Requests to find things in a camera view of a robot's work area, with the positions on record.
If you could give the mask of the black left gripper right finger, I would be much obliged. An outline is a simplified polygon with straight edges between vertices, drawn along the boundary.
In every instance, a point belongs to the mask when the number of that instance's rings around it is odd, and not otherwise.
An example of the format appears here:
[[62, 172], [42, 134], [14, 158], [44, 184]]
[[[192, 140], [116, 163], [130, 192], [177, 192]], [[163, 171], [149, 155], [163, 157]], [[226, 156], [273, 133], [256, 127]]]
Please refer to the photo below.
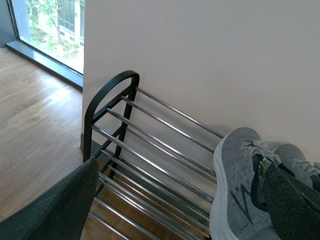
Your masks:
[[320, 193], [268, 159], [260, 162], [258, 176], [277, 235], [282, 240], [318, 240]]

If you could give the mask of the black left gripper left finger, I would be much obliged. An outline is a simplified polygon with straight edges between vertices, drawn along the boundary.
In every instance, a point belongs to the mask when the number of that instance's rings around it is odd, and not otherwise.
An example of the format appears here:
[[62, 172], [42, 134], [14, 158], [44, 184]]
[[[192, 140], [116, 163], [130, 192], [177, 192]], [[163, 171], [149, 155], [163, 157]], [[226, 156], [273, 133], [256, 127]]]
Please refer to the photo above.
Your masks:
[[78, 240], [98, 183], [91, 157], [27, 206], [0, 223], [2, 240]]

